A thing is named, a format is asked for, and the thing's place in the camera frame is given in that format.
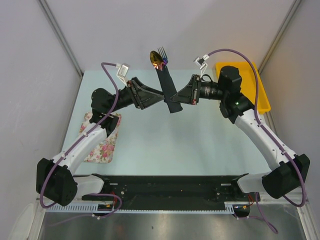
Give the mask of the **iridescent rainbow fork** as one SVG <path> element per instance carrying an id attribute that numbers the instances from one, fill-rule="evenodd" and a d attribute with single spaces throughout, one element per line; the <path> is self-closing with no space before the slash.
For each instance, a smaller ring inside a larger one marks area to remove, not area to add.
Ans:
<path id="1" fill-rule="evenodd" d="M 164 47 L 163 46 L 159 47 L 157 49 L 157 51 L 160 54 L 160 56 L 162 57 L 164 65 L 167 66 L 169 59 L 168 59 L 168 56 L 167 56 L 167 53 L 166 53 Z"/>

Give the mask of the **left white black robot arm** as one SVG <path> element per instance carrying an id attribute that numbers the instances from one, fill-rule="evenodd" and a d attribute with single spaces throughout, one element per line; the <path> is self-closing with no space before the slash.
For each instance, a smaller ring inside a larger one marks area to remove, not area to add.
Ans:
<path id="1" fill-rule="evenodd" d="M 36 169 L 36 191 L 40 205 L 50 208 L 44 199 L 52 203 L 67 206 L 75 198 L 94 194 L 105 200 L 110 196 L 111 188 L 98 176 L 90 175 L 83 180 L 75 180 L 74 174 L 90 152 L 109 137 L 117 128 L 119 117 L 113 112 L 134 105 L 144 110 L 164 100 L 164 94 L 142 84 L 134 77 L 123 89 L 111 94 L 98 88 L 91 95 L 92 117 L 89 124 L 71 146 L 51 159 L 42 158 Z"/>

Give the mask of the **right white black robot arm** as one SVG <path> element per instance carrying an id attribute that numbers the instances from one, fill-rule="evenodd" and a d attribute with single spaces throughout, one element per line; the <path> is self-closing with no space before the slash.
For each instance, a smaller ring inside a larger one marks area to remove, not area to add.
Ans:
<path id="1" fill-rule="evenodd" d="M 149 102 L 156 95 L 161 96 L 173 112 L 182 110 L 182 104 L 195 106 L 200 99 L 218 100 L 223 117 L 242 130 L 263 155 L 270 172 L 240 176 L 230 188 L 235 200 L 242 201 L 249 192 L 266 192 L 279 199 L 298 187 L 306 197 L 305 180 L 310 159 L 305 154 L 297 155 L 261 119 L 255 105 L 241 93 L 242 77 L 238 68 L 222 67 L 217 82 L 203 81 L 202 75 L 192 74 L 179 91 L 167 68 L 159 72 L 158 79 L 161 91 L 146 86 L 137 77 L 130 80 L 131 85 L 138 87 L 134 94 L 138 97 L 139 109 L 148 106 L 143 99 Z"/>

